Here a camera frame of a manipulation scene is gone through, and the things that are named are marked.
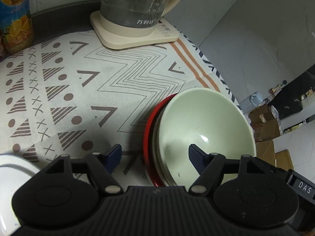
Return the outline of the red and black bowl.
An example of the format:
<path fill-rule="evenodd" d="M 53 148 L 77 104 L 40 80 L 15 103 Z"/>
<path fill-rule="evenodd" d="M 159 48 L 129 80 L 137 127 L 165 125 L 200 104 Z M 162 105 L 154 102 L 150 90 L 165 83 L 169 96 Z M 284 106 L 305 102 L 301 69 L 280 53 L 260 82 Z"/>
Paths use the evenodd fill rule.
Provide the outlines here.
<path fill-rule="evenodd" d="M 143 163 L 146 169 L 147 178 L 152 182 L 152 184 L 156 187 L 164 187 L 166 186 L 162 181 L 162 178 L 158 175 L 158 170 L 155 165 L 153 159 L 153 147 L 152 142 L 154 127 L 157 123 L 158 116 L 162 113 L 162 110 L 166 107 L 166 105 L 170 102 L 172 98 L 174 98 L 177 93 L 172 94 L 159 102 L 151 111 L 149 118 L 147 120 L 144 137 L 143 137 L 143 150 L 142 150 L 142 158 Z"/>

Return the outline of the pale green bowl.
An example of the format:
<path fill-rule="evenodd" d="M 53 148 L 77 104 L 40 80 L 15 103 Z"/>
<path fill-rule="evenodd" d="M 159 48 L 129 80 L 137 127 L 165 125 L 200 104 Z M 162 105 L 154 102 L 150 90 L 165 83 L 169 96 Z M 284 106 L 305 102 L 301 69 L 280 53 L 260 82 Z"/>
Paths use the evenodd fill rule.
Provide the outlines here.
<path fill-rule="evenodd" d="M 163 110 L 158 145 L 163 165 L 178 186 L 189 188 L 199 176 L 188 157 L 191 144 L 227 159 L 257 155 L 253 131 L 243 113 L 219 92 L 186 89 Z"/>
<path fill-rule="evenodd" d="M 163 165 L 161 154 L 160 154 L 160 148 L 158 145 L 158 130 L 160 127 L 160 121 L 161 121 L 163 112 L 164 110 L 162 110 L 160 114 L 158 115 L 157 120 L 154 125 L 154 129 L 153 129 L 153 136 L 152 136 L 153 160 L 154 160 L 155 167 L 157 169 L 157 174 L 162 180 L 162 183 L 165 186 L 177 186 L 175 180 L 170 175 L 169 169 L 165 168 Z"/>

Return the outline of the white gold-rimmed plate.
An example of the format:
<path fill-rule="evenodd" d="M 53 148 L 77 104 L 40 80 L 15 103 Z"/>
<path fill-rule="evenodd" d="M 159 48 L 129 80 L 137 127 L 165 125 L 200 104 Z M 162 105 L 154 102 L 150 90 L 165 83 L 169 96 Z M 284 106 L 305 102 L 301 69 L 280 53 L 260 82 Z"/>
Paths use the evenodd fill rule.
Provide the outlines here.
<path fill-rule="evenodd" d="M 12 198 L 16 191 L 40 169 L 31 162 L 13 154 L 1 154 L 0 163 L 0 232 L 1 235 L 11 235 L 20 227 L 12 208 Z"/>

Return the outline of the cardboard box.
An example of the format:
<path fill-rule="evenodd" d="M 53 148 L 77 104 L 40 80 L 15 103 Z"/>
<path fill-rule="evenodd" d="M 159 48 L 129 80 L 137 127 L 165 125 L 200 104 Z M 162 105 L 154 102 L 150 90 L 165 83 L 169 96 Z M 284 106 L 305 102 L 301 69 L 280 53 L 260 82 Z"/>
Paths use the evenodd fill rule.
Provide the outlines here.
<path fill-rule="evenodd" d="M 259 159 L 285 171 L 294 169 L 289 150 L 275 151 L 273 140 L 280 136 L 280 128 L 269 106 L 264 104 L 257 107 L 249 113 L 249 119 Z"/>

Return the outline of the light blue thermos bottle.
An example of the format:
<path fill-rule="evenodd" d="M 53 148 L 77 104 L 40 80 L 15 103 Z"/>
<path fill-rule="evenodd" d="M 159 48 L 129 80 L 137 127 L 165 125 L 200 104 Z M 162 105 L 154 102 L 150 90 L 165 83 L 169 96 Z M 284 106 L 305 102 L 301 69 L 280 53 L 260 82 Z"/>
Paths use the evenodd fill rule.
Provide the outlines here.
<path fill-rule="evenodd" d="M 263 102 L 263 96 L 260 92 L 255 92 L 240 102 L 240 108 L 243 113 L 249 113 Z"/>

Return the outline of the patterned fringed tablecloth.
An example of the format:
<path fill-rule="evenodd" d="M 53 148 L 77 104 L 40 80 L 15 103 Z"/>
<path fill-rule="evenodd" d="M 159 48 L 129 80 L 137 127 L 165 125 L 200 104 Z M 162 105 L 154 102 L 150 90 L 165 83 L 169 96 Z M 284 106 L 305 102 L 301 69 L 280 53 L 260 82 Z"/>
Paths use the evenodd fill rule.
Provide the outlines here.
<path fill-rule="evenodd" d="M 1 62 L 1 153 L 43 168 L 62 154 L 83 158 L 120 144 L 115 179 L 149 185 L 141 155 L 147 119 L 160 101 L 192 87 L 235 99 L 185 35 L 120 51 L 93 30 L 52 38 Z"/>

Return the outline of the cream kettle base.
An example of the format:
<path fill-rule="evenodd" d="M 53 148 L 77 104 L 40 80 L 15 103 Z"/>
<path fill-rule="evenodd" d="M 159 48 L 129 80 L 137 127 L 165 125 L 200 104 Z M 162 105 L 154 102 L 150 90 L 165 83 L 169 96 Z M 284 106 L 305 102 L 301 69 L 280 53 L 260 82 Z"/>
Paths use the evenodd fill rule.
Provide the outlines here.
<path fill-rule="evenodd" d="M 95 11 L 90 15 L 90 22 L 101 43 L 113 50 L 170 43 L 179 38 L 178 30 L 165 18 L 150 28 L 129 28 L 116 25 Z"/>

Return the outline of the glass electric kettle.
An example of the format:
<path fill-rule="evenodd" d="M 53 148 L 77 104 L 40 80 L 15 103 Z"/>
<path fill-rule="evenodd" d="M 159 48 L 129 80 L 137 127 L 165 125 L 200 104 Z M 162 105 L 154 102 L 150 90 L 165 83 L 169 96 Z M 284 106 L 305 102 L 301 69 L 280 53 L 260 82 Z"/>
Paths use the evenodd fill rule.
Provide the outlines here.
<path fill-rule="evenodd" d="M 129 28 L 150 28 L 180 0 L 102 0 L 100 12 L 108 21 Z"/>

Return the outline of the orange juice bottle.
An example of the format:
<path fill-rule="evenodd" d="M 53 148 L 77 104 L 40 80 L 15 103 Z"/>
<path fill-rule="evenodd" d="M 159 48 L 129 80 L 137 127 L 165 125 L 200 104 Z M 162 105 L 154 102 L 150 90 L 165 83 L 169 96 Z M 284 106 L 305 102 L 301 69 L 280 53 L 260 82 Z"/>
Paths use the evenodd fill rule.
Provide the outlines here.
<path fill-rule="evenodd" d="M 1 0 L 1 36 L 10 54 L 31 46 L 34 30 L 29 0 Z"/>

